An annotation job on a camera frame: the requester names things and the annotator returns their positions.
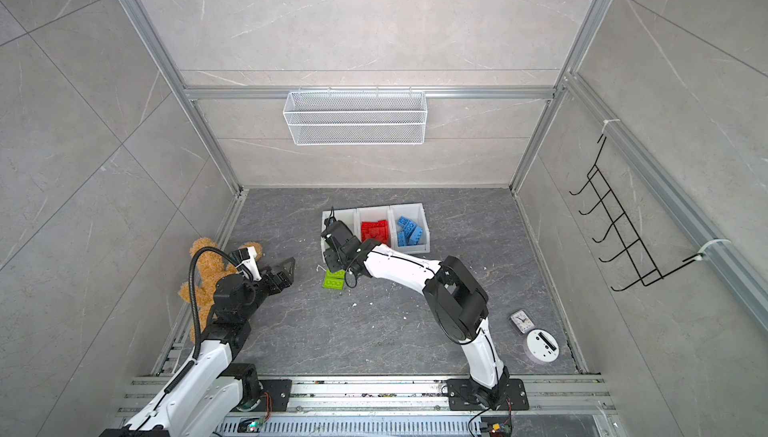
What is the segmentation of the green lego brick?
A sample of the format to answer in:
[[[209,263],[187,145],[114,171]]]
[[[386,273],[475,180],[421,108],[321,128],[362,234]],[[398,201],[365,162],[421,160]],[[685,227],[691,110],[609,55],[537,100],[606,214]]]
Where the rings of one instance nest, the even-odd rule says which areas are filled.
[[[333,279],[344,279],[345,278],[345,271],[344,270],[339,270],[339,271],[336,271],[336,272],[331,272],[330,270],[327,270],[326,271],[326,276],[328,278],[333,278]]]
[[[345,286],[345,281],[343,278],[326,276],[323,280],[322,286],[326,289],[343,290]]]

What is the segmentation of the red lego brick front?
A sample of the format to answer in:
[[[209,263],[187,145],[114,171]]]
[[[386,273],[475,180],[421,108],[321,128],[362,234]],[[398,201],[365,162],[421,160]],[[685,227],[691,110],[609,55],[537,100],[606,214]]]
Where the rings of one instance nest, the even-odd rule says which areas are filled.
[[[383,245],[389,244],[389,229],[372,229],[369,230],[369,237],[374,238]]]

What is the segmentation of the red lego brick long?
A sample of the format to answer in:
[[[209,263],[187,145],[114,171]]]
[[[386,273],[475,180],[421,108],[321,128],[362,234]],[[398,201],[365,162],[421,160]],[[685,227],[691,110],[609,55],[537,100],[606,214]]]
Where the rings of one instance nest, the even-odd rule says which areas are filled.
[[[386,220],[379,220],[379,221],[363,221],[361,223],[361,229],[362,230],[372,230],[372,229],[388,229],[388,223]]]

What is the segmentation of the blue lego brick studs up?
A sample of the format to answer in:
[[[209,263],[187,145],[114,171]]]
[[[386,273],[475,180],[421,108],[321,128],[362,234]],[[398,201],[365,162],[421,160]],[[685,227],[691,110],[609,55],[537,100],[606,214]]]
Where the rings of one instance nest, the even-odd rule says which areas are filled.
[[[417,224],[413,220],[405,216],[399,217],[397,220],[397,224],[400,226],[402,231],[405,231],[406,235],[409,235],[412,232],[412,230],[417,226]]]

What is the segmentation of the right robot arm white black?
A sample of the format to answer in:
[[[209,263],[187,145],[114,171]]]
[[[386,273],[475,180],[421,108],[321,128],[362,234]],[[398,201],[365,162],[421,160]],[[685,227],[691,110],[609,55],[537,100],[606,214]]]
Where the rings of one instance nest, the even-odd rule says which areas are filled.
[[[388,280],[421,294],[446,337],[462,348],[476,401],[486,408],[499,405],[509,371],[490,334],[489,297],[458,258],[428,260],[373,238],[362,241],[334,217],[325,219],[321,238],[327,246],[323,257],[330,271]]]

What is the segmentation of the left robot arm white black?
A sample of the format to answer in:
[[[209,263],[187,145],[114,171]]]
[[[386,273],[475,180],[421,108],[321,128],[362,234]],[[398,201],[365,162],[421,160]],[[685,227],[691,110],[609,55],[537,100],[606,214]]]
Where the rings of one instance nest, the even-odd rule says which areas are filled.
[[[295,260],[259,269],[243,261],[216,283],[209,322],[193,323],[190,357],[139,412],[103,436],[211,436],[232,411],[285,411],[292,382],[258,377],[252,363],[236,363],[250,318],[271,295],[294,282]]]

